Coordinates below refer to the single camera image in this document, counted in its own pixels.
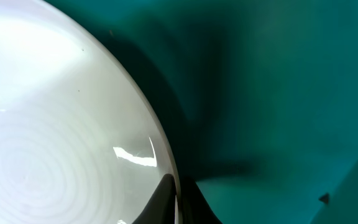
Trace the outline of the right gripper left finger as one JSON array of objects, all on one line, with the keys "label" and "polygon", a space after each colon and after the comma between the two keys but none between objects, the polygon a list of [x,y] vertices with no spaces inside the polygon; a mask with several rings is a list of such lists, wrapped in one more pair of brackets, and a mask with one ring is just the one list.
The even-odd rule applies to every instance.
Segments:
[{"label": "right gripper left finger", "polygon": [[176,194],[174,177],[165,174],[133,224],[174,224]]}]

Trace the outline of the large pink plate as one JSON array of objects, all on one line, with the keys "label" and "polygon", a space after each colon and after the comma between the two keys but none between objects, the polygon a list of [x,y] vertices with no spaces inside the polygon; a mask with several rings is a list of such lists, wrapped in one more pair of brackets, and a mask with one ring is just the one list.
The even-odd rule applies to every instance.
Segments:
[{"label": "large pink plate", "polygon": [[44,1],[0,1],[0,223],[132,223],[177,168],[132,77]]}]

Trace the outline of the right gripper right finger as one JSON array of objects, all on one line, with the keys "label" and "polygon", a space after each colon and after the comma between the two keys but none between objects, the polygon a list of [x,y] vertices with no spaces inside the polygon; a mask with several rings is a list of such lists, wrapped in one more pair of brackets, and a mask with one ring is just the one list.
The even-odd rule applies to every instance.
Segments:
[{"label": "right gripper right finger", "polygon": [[222,224],[193,179],[185,177],[180,184],[184,224]]}]

